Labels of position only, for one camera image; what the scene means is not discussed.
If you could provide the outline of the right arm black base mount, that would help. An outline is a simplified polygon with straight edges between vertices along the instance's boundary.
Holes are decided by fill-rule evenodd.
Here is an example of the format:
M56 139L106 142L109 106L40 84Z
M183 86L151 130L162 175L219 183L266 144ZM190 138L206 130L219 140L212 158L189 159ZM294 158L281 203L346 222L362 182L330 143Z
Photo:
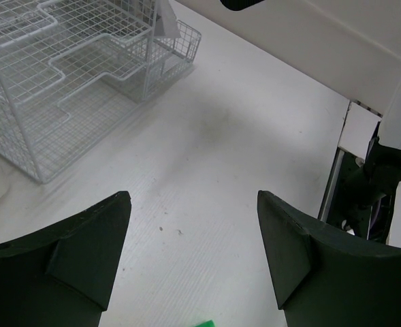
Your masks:
M363 160L336 151L318 219L386 244L401 182L401 150L380 144L378 132L375 129Z

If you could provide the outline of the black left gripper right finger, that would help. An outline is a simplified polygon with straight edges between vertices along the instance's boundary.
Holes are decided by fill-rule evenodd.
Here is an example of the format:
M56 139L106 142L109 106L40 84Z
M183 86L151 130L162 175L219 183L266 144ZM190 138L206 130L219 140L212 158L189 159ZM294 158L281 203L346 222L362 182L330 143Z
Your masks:
M258 193L257 214L288 326L401 326L401 248L343 232L269 191Z

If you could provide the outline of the red booklet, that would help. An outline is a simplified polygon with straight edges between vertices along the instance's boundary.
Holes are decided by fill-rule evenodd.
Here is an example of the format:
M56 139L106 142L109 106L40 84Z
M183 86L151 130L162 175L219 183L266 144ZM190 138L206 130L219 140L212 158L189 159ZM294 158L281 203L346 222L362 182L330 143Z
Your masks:
M178 19L168 0L157 1L155 37L176 39L180 37Z

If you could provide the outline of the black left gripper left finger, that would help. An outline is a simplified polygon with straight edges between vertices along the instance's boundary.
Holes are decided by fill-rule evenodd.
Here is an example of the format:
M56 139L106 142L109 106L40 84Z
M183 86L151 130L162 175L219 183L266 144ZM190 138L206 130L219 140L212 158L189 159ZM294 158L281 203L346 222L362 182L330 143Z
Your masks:
M98 326L131 216L119 191L71 217L0 244L0 326Z

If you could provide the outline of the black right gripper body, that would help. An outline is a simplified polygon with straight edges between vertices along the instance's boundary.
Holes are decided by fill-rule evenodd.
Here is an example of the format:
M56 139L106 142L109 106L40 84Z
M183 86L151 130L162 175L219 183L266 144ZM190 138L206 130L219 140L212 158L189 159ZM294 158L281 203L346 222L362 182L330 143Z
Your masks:
M252 7L264 0L220 0L223 6L231 11L241 11Z

